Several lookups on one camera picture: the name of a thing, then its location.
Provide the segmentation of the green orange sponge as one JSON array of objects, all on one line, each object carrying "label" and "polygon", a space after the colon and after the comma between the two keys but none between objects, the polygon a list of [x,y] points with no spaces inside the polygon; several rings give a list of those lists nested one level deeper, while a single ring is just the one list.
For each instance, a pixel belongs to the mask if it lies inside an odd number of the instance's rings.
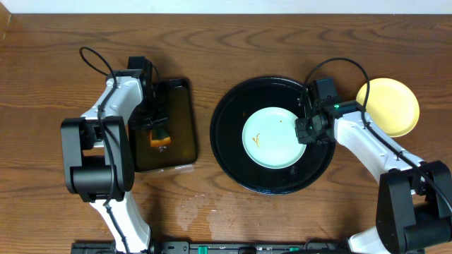
[{"label": "green orange sponge", "polygon": [[166,146],[172,141],[169,133],[162,127],[154,128],[149,133],[149,138],[151,147]]}]

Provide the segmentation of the light blue plate bottom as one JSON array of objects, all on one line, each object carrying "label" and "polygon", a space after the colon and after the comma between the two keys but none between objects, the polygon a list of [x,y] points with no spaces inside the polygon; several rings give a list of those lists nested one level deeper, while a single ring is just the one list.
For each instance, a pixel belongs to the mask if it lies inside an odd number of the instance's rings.
[{"label": "light blue plate bottom", "polygon": [[242,144],[247,155],[268,169],[295,164],[307,148],[298,143],[296,119],[295,114],[280,107],[267,107],[253,113],[242,129]]}]

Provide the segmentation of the yellow plate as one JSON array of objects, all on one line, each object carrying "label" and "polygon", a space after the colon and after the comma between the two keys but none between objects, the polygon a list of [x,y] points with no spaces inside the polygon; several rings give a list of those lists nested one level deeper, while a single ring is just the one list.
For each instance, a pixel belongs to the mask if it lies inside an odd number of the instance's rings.
[{"label": "yellow plate", "polygon": [[411,89],[391,78],[370,81],[367,112],[392,138],[408,134],[420,118],[419,102]]}]

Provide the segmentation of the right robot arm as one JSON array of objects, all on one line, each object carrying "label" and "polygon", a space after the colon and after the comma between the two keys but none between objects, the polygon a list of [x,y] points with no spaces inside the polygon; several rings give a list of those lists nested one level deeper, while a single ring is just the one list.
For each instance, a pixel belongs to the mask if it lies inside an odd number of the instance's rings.
[{"label": "right robot arm", "polygon": [[375,225],[347,240],[353,253],[415,253],[451,242],[451,171],[386,135],[357,102],[330,104],[295,120],[301,144],[338,143],[379,185]]}]

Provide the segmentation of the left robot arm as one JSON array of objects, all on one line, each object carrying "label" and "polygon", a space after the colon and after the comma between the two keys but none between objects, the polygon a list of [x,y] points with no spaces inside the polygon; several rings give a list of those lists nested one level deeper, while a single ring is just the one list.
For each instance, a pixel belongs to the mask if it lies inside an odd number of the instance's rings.
[{"label": "left robot arm", "polygon": [[136,170],[126,132],[151,131],[166,121],[157,105],[156,72],[152,66],[111,71],[96,103],[61,123],[66,188],[103,218],[114,237],[111,253],[160,251],[131,191]]}]

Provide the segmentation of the black rectangular water tray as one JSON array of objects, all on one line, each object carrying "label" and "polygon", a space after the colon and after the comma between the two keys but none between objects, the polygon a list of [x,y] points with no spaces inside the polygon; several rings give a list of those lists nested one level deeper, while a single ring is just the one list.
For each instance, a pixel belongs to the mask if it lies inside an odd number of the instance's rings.
[{"label": "black rectangular water tray", "polygon": [[196,125],[191,105],[190,82],[186,78],[166,80],[165,105],[168,121],[161,126],[171,137],[166,146],[151,147],[152,130],[136,130],[136,110],[129,119],[129,142],[135,171],[158,171],[193,164],[198,158]]}]

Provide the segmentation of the round black tray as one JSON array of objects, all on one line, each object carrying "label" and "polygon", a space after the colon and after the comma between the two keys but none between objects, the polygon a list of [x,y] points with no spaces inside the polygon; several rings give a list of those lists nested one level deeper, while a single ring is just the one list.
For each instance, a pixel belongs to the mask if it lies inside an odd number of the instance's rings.
[{"label": "round black tray", "polygon": [[296,80],[264,76],[238,84],[220,100],[210,123],[210,145],[222,170],[239,185],[257,193],[284,195],[306,188],[328,168],[334,141],[308,144],[294,164],[281,169],[259,165],[243,145],[244,125],[260,109],[280,107],[303,117],[297,101],[301,93],[302,84]]}]

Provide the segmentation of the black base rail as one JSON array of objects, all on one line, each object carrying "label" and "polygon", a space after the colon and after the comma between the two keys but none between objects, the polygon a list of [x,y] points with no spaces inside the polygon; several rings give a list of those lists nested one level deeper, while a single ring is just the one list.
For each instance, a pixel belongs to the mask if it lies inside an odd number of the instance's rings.
[{"label": "black base rail", "polygon": [[189,243],[184,241],[153,241],[150,249],[142,253],[159,254],[298,254],[298,253],[351,253],[341,243],[310,241],[293,244],[269,243]]}]

